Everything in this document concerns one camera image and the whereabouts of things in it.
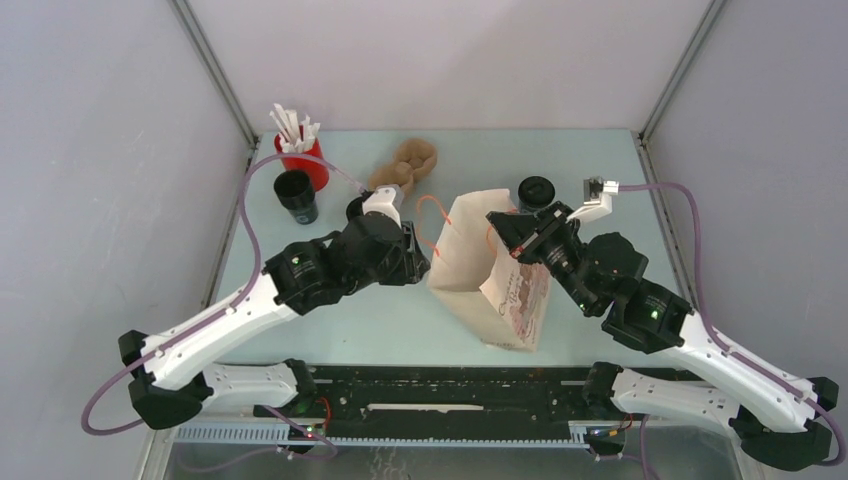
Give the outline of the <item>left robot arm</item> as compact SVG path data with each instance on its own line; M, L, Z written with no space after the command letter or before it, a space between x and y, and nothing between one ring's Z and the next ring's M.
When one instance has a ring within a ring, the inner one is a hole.
M342 231L294 242L267 260L229 297L167 332L131 330L119 339L134 410L154 430L203 411L245 406L312 411L317 387L302 360L224 365L219 358L269 328L337 304L372 285L419 283L430 264L410 221L380 213L352 218Z

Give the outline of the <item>stack of black cups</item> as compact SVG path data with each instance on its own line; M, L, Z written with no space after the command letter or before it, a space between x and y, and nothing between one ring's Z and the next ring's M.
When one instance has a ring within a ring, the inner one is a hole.
M279 174L273 190L280 204L300 225L309 225L319 216L315 190L309 175L302 170L287 170Z

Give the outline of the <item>black paper coffee cup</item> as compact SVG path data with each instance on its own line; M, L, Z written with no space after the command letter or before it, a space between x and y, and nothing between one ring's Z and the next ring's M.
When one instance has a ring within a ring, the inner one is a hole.
M526 214L535 214L544 208L547 207L547 204L533 204L533 203L519 203L519 212Z

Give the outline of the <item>black plastic cup lid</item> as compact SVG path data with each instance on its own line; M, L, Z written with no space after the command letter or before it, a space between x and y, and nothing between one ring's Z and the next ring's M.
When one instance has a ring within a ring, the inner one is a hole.
M519 203L547 204L550 205L556 197L554 185L545 177L529 176L519 183Z

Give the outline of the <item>stack of black lids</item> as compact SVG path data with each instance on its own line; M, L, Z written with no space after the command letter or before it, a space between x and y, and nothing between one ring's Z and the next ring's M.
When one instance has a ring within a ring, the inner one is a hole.
M352 221L363 215L363 197L354 198L345 209L345 216L348 221Z

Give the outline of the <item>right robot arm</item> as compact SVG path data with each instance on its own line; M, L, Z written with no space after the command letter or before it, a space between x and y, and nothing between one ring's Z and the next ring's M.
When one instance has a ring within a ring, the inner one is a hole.
M578 221L558 202L487 219L514 259L546 267L616 342L702 380L694 387L598 362L581 392L588 414L606 418L617 410L686 422L737 441L748 456L783 471L844 460L844 438L830 414L838 385L793 376L710 329L685 299L644 278L647 258L621 234L581 241Z

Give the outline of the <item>red cylindrical holder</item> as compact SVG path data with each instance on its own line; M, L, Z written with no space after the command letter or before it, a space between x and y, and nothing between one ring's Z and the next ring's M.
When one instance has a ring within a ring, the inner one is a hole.
M281 134L277 134L274 137L274 146L276 148L277 153L283 152L283 137ZM323 152L321 149L320 140L315 140L312 147L304 152L306 155L310 155L316 158L323 159ZM283 158L281 160L282 165L286 170L302 170L304 171L310 178L312 186L316 192L324 189L329 183L329 175L330 172L328 167L326 167L323 163L316 162L313 160L302 159L302 158Z

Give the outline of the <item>brown pulp cup carrier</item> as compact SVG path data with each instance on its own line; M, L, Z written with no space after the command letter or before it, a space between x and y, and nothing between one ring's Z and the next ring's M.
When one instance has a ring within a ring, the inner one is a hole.
M405 198L428 177L438 163L436 146L421 138L404 140L394 151L389 163L379 166L369 177L368 187L397 185Z

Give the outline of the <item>beige paper bag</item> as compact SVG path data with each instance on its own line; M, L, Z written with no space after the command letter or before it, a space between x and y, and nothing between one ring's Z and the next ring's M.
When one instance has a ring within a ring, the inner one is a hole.
M515 213L508 189L457 196L449 209L432 195L442 217L438 239L419 227L418 242L432 252L426 280L430 292L479 340L503 350L534 352L538 348L550 299L551 277L540 265L512 258L486 219L490 212Z

